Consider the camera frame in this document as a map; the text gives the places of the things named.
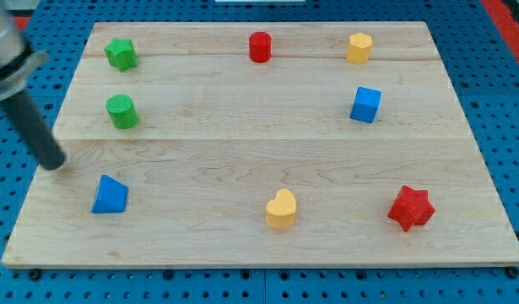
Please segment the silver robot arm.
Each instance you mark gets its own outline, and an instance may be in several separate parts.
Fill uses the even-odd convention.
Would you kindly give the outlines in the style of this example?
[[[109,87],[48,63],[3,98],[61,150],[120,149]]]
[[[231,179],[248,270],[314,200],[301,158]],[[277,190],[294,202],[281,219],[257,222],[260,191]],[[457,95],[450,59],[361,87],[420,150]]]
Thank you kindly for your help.
[[[28,77],[49,60],[44,51],[34,51],[0,1],[0,100],[26,88]]]

